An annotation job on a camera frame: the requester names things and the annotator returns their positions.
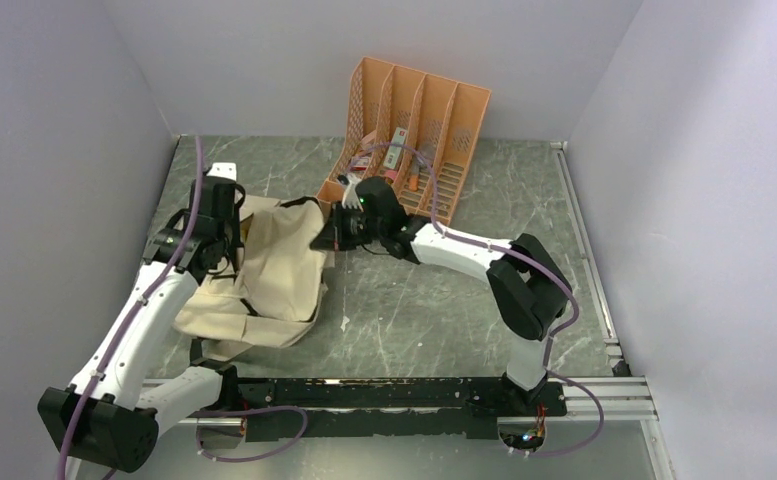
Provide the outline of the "beige canvas backpack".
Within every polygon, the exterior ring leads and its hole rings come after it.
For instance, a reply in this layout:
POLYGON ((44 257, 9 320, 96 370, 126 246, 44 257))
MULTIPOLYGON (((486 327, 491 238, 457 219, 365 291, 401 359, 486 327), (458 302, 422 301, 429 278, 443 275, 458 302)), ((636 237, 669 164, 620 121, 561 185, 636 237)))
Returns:
POLYGON ((314 326, 333 258, 311 242, 325 225, 313 197, 250 196, 240 208, 242 247, 177 314, 174 328, 205 340, 205 354, 232 360, 252 347, 282 349, 314 326))

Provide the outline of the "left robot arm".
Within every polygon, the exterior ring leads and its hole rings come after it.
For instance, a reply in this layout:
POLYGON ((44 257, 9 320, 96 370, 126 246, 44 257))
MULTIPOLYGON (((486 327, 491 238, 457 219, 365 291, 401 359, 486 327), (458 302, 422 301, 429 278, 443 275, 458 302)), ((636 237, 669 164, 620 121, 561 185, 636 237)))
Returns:
POLYGON ((178 377, 142 389, 153 346, 207 274, 234 260, 242 245, 243 187, 207 174, 193 182, 191 194, 189 207, 148 242, 131 295, 95 353, 66 387, 49 387, 38 401, 59 451, 58 479, 75 477, 75 460, 134 472, 181 420, 205 408, 225 416, 239 406, 235 367, 201 356, 178 377))

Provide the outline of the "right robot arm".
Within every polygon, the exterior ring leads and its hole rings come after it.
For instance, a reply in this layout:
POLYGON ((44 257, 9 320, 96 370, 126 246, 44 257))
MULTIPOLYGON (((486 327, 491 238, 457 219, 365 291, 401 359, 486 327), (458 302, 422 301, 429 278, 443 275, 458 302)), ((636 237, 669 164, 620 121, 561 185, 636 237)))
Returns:
POLYGON ((374 242, 395 259, 483 282, 513 337, 502 381, 504 402, 517 414, 540 403, 549 379, 551 327, 570 306, 573 292, 536 237, 503 240, 450 230, 435 219, 408 213, 382 177, 347 182, 310 247, 340 252, 374 242))

